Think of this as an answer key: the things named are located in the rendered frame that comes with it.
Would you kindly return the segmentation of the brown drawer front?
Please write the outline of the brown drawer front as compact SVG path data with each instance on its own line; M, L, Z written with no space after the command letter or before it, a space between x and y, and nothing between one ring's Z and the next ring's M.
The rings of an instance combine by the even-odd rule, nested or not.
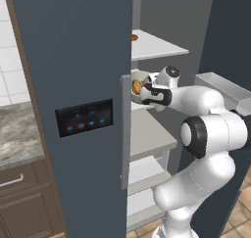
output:
M44 161L0 170L0 198L48 181L49 176Z

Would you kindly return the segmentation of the brown chicken drumstick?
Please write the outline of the brown chicken drumstick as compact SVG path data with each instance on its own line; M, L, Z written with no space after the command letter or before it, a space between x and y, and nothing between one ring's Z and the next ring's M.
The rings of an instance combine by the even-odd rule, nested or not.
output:
M132 81L131 89L132 89L132 92L134 94L138 95L140 93L141 87L142 87L142 82L141 81L139 81L137 79L134 79Z

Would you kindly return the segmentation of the dark grey fridge door with display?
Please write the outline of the dark grey fridge door with display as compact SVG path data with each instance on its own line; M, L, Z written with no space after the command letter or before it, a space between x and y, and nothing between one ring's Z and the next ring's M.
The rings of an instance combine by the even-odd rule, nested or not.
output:
M69 238L126 238L132 0L13 0Z

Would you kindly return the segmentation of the pale grey bowl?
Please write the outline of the pale grey bowl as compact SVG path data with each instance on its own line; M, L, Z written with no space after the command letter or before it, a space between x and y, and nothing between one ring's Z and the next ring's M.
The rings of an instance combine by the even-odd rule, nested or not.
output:
M132 81L134 79L137 79L139 81L143 81L143 79L147 76L149 72L148 71L139 71L139 70L135 70L131 73L131 85L132 85ZM131 100L137 104L140 104L141 101L140 101L140 98L139 98L139 94L136 95L132 92L132 89L131 89Z

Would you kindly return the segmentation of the white fridge shelf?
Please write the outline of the white fridge shelf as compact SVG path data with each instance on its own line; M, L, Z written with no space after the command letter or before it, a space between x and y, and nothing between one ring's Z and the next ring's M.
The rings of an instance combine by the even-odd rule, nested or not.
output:
M131 42L131 60L133 62L189 53L188 50L141 29L136 29L132 33L137 36L137 39Z

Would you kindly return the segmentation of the dark grey fridge door with bin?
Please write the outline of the dark grey fridge door with bin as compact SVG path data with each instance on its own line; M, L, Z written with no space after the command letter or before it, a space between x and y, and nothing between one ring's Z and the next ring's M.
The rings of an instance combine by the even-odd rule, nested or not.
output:
M198 71L212 71L251 92L251 0L213 0ZM220 238L251 166L251 148L232 151L236 173L194 215L200 238Z

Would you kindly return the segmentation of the grey fridge shelf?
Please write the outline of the grey fridge shelf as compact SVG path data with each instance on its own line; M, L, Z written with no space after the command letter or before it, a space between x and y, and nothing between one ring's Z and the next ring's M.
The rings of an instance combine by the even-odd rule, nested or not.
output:
M177 141L164 129L145 108L131 111L130 160L162 156L175 148Z

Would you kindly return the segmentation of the dark grey fridge body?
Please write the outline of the dark grey fridge body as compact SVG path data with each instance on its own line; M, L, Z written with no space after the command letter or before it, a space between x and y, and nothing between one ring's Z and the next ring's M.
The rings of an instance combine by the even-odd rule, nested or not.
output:
M188 54L132 62L135 70L159 72L167 66L180 72L178 86L194 85L213 0L135 0L133 30L141 29L189 51ZM170 179L192 161L182 147L179 131L186 115L171 108L162 112L150 105L131 103L131 110L145 108L177 141L162 156L148 156L129 162L126 230L141 228L161 219L165 212L154 201L155 187Z

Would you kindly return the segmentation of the brown cupboard door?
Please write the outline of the brown cupboard door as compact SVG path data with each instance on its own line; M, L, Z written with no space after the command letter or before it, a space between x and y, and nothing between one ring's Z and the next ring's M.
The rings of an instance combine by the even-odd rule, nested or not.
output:
M63 230L48 190L0 201L0 223L6 238L49 238Z

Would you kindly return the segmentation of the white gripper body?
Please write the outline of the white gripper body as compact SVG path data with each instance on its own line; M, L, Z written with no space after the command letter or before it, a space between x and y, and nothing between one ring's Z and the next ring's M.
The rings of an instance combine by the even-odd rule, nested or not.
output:
M156 79L157 79L158 75L159 74L157 72L148 73L147 76L143 79L142 85L143 86L152 86L153 84L156 83Z

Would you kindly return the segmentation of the grey fridge door bin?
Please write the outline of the grey fridge door bin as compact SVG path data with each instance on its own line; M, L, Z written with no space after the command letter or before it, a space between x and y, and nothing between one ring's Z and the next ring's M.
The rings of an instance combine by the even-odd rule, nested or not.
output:
M226 108L228 110L236 110L244 117L251 116L250 91L214 72L196 74L194 83L219 91L225 98Z

